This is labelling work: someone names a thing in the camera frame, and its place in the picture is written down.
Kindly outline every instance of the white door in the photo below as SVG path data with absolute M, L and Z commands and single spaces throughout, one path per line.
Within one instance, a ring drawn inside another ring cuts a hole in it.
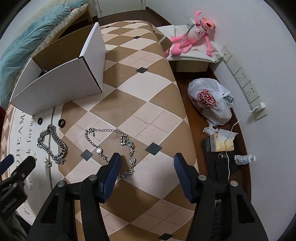
M 142 0 L 98 0 L 98 3 L 102 17 L 142 9 Z

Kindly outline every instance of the white wall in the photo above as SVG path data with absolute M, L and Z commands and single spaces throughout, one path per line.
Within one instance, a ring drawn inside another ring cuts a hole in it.
M 277 240 L 296 212 L 296 43 L 277 14 L 263 0 L 149 0 L 148 7 L 174 25 L 189 23 L 195 11 L 216 23 L 215 43 L 227 44 L 241 60 L 264 98 L 268 115 L 251 114 L 240 127 L 250 165 L 252 204 L 270 241 Z M 250 110 L 226 64 L 211 66 L 234 96 L 239 119 Z
M 29 24 L 27 21 L 41 8 L 46 6 L 52 0 L 31 0 L 12 20 L 0 39 L 0 58 L 7 47 L 25 30 Z M 97 0 L 91 0 L 89 3 L 91 16 L 96 16 Z

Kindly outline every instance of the plastic bag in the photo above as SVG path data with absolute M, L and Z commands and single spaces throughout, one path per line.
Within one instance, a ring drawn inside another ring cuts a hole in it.
M 193 80 L 188 86 L 188 96 L 192 104 L 207 118 L 209 126 L 224 125 L 231 118 L 229 103 L 226 96 L 230 91 L 217 80 L 200 78 Z

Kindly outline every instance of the power outlet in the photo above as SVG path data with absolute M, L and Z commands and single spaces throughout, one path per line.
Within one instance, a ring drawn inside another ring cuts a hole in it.
M 234 55 L 228 60 L 226 65 L 228 66 L 233 76 L 242 67 L 241 63 L 238 61 L 238 59 Z
M 261 102 L 265 102 L 264 99 L 259 96 L 257 99 L 255 99 L 251 104 L 250 104 L 250 107 L 251 107 L 251 110 L 254 110 L 256 106 L 259 106 L 259 103 Z M 253 112 L 256 120 L 259 120 L 260 118 L 264 117 L 267 115 L 267 109 L 263 109 L 263 110 L 259 110 L 259 111 L 254 111 Z
M 242 67 L 235 74 L 234 78 L 236 79 L 236 81 L 239 84 L 241 89 L 244 88 L 245 85 L 251 81 L 251 79 L 248 76 L 246 70 L 244 68 L 242 68 Z
M 246 86 L 242 89 L 242 91 L 244 92 L 249 104 L 259 97 L 259 93 L 253 81 L 247 83 Z
M 227 62 L 232 56 L 232 53 L 229 51 L 229 49 L 226 46 L 223 47 L 221 54 L 225 62 Z

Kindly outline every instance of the teal blanket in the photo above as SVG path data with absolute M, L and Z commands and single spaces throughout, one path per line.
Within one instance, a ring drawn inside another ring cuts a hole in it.
M 53 7 L 42 18 L 33 22 L 4 52 L 0 60 L 0 106 L 6 110 L 13 91 L 15 78 L 32 52 L 70 12 L 89 0 L 77 0 L 71 5 Z

